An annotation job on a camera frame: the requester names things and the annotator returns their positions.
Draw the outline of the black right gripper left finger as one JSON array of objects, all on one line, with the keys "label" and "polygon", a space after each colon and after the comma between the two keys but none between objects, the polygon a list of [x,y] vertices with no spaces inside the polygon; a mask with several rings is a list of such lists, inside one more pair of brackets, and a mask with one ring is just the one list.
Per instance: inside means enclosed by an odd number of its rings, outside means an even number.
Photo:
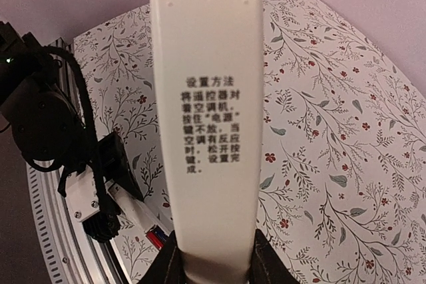
[{"label": "black right gripper left finger", "polygon": [[151,266],[138,284],[182,284],[183,262],[175,231],[168,236]]}]

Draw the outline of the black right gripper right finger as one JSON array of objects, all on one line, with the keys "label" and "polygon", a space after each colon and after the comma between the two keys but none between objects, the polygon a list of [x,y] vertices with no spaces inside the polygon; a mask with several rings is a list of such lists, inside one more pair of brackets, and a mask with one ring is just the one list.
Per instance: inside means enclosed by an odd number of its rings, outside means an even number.
[{"label": "black right gripper right finger", "polygon": [[249,268],[249,283],[253,284],[299,284],[286,268],[266,236],[256,229],[254,248]]}]

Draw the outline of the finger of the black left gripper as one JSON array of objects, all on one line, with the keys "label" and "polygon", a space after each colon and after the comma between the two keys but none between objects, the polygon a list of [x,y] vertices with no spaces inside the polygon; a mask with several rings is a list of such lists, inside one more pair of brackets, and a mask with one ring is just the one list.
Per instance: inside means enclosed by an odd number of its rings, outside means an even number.
[{"label": "finger of the black left gripper", "polygon": [[131,196],[142,201],[142,192],[130,168],[124,144],[120,136],[113,131],[101,139],[98,146],[106,181],[112,180]]}]

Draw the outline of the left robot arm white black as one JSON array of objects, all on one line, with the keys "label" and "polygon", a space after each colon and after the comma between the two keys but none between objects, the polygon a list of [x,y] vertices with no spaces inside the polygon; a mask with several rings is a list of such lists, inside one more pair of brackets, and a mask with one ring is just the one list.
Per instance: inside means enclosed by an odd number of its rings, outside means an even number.
[{"label": "left robot arm white black", "polygon": [[98,198],[103,183],[114,181],[142,200],[124,145],[116,132],[99,140],[81,68],[70,52],[42,46],[32,33],[23,36],[1,23],[1,113],[25,161],[40,172],[63,169],[67,178],[91,168]]}]

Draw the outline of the white air conditioner remote control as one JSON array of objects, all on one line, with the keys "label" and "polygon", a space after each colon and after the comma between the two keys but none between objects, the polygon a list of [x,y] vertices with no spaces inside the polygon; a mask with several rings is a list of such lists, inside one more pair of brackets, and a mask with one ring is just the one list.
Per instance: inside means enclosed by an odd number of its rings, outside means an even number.
[{"label": "white air conditioner remote control", "polygon": [[145,203],[131,196],[118,184],[113,184],[108,192],[126,218],[143,231],[145,238],[146,233],[156,225],[159,225],[167,235],[172,231],[172,222],[169,218],[162,212],[154,213]]}]

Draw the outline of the white remote battery cover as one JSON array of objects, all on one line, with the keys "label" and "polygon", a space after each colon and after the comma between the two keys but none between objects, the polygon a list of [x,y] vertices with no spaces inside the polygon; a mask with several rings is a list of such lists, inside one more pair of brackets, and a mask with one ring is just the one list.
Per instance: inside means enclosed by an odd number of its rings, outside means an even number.
[{"label": "white remote battery cover", "polygon": [[160,141],[188,283],[246,283],[262,142],[262,0],[150,0]]}]

